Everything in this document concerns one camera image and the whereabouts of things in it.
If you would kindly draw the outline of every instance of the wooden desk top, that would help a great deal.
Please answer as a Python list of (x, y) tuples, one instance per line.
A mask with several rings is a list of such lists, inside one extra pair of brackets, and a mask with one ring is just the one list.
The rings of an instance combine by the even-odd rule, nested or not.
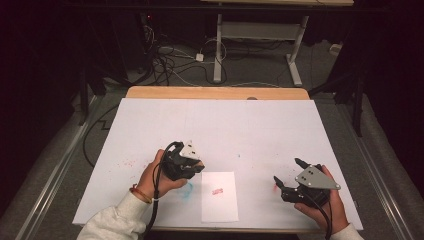
[(325, 5), (325, 6), (352, 6), (353, 0), (202, 0), (216, 3), (251, 3), (251, 4), (279, 4), (279, 5)]
[(153, 99), (227, 99), (256, 98), (258, 100), (309, 100), (302, 88), (236, 88), (236, 87), (160, 87), (135, 86), (127, 98)]

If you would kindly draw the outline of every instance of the person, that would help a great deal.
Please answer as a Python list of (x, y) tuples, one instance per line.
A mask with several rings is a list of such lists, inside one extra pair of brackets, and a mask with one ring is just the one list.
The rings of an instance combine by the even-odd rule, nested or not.
[[(160, 162), (163, 154), (164, 150), (158, 150), (154, 161), (146, 167), (137, 186), (129, 190), (117, 206), (108, 207), (95, 214), (85, 224), (77, 239), (138, 239), (139, 234), (142, 234), (146, 229), (146, 224), (141, 221), (141, 216), (152, 202), (154, 193), (152, 179), (153, 176), (156, 178), (155, 166)], [(323, 172), (333, 178), (325, 166), (323, 166)], [(184, 186), (186, 183), (187, 179), (172, 181), (161, 174), (159, 197), (170, 190)], [(315, 220), (324, 231), (327, 229), (326, 221), (317, 209), (310, 208), (302, 203), (296, 203), (294, 207)], [(362, 239), (354, 226), (347, 221), (344, 205), (337, 190), (331, 190), (330, 203), (325, 204), (323, 209), (327, 215), (330, 212), (332, 213), (333, 231), (331, 240)]]

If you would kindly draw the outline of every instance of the desk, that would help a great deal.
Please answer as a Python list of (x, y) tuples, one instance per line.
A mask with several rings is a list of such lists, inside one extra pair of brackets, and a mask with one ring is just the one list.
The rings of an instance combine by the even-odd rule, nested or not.
[[(245, 100), (251, 97), (259, 100)], [(239, 221), (200, 221), (198, 174), (182, 189), (161, 198), (156, 230), (318, 231), (293, 204), (283, 202), (274, 188), (274, 175), (287, 186), (298, 185), (294, 177), (301, 168), (294, 157), (329, 166), (342, 186), (340, 195), (348, 219), (362, 229), (318, 111), (306, 91), (255, 88), (131, 88), (121, 102), (73, 223), (85, 224), (97, 211), (117, 204), (138, 181), (152, 154), (175, 140), (193, 141), (206, 166), (204, 171), (234, 171)], [(144, 221), (150, 216), (151, 208)]]
[[(254, 3), (254, 4), (278, 4), (278, 5), (323, 5), (323, 6), (352, 6), (353, 0), (202, 0), (207, 2), (223, 3)], [(296, 87), (302, 86), (299, 71), (296, 67), (296, 56), (302, 43), (303, 34), (309, 16), (303, 16), (300, 24), (277, 24), (277, 23), (252, 23), (252, 22), (224, 22), (222, 14), (218, 14), (216, 34), (216, 57), (213, 81), (221, 82), (222, 38), (249, 38), (271, 40), (294, 40), (291, 54), (286, 55), (287, 64), (293, 83)]]

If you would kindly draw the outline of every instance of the forearm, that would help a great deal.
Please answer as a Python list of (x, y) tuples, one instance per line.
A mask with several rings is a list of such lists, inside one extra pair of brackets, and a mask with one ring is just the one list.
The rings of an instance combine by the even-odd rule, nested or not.
[(92, 217), (78, 239), (137, 239), (146, 229), (141, 216), (148, 206), (128, 192), (118, 206), (106, 208)]
[(363, 240), (361, 235), (359, 235), (358, 231), (356, 231), (353, 224), (349, 224), (346, 228), (341, 230), (340, 232), (337, 232), (333, 235), (331, 235), (330, 240)]

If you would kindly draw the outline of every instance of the gray carpet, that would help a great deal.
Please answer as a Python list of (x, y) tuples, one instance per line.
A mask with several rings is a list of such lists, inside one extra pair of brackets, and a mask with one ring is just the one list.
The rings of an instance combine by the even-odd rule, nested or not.
[[(325, 82), (336, 60), (336, 57), (328, 54), (329, 47), (329, 43), (323, 42), (314, 47), (303, 46), (301, 48), (296, 64), (305, 89), (311, 89)], [(184, 46), (178, 48), (191, 56), (196, 53)], [(246, 56), (246, 51), (229, 51), (227, 59), (224, 61), (228, 77), (224, 85), (243, 84), (238, 86), (270, 87), (270, 85), (264, 84), (266, 83), (279, 87), (293, 87), (284, 60), (284, 54), (289, 53), (290, 49), (290, 44), (283, 43), (275, 50), (260, 50), (251, 52), (248, 56)], [(176, 65), (190, 61), (182, 58), (173, 59)], [(208, 78), (212, 79), (212, 66), (205, 64), (202, 66), (207, 68)], [(136, 78), (137, 75), (135, 71), (132, 72), (132, 77)], [(174, 75), (170, 78), (170, 85), (210, 86), (205, 81), (202, 68), (188, 69), (178, 75), (180, 77)], [(94, 98), (97, 105), (92, 104), (92, 106), (97, 107), (92, 108), (89, 119), (91, 122), (125, 96), (126, 89), (117, 86), (111, 80), (106, 80), (106, 84), (108, 86), (106, 96)], [(398, 162), (378, 122), (373, 118), (373, 112), (367, 100), (364, 101), (362, 118), (364, 136), (359, 139), (352, 133), (349, 123), (350, 106), (335, 105), (331, 94), (318, 94), (314, 99), (352, 197), (358, 205), (358, 212), (365, 228), (364, 231), (361, 231), (361, 235), (365, 239), (419, 239), (424, 234), (422, 198)], [(75, 108), (79, 108), (78, 101), (75, 103)], [(113, 121), (114, 114), (115, 111), (111, 111), (102, 118), (107, 120), (107, 126), (110, 126)], [(73, 137), (80, 130), (79, 117), (80, 113), (76, 111), (37, 160), (26, 182), (0, 221), (0, 239), (16, 238), (51, 173), (66, 153)], [(87, 136), (87, 155), (93, 163), (95, 163), (108, 133), (107, 130), (101, 128), (101, 124), (96, 124)], [(377, 168), (380, 170), (381, 175), (377, 180), (373, 172), (369, 170), (369, 158), (375, 160)], [(40, 222), (34, 239), (75, 239), (81, 230), (79, 226), (74, 226), (71, 222), (92, 172), (91, 166), (84, 157), (81, 141), (78, 142), (70, 159), (67, 172), (62, 174), (63, 180), (60, 188), (55, 192), (48, 211), (45, 215), (41, 214), (40, 216), (43, 221)], [(383, 187), (378, 184), (379, 179), (383, 179), (383, 183), (385, 183)], [(385, 199), (394, 200), (394, 203), (387, 204)], [(402, 216), (400, 220), (406, 224), (406, 229), (402, 224), (397, 225), (396, 221), (399, 219), (393, 220), (393, 217), (388, 214), (387, 205), (398, 207)], [(402, 237), (405, 232), (410, 235)], [(209, 239), (207, 236), (204, 234), (192, 237)], [(284, 236), (269, 234), (233, 234), (221, 237), (221, 239), (285, 239)], [(324, 239), (322, 234), (303, 234), (299, 235), (299, 238), (302, 240)], [(168, 233), (163, 239), (187, 239), (187, 237)]]

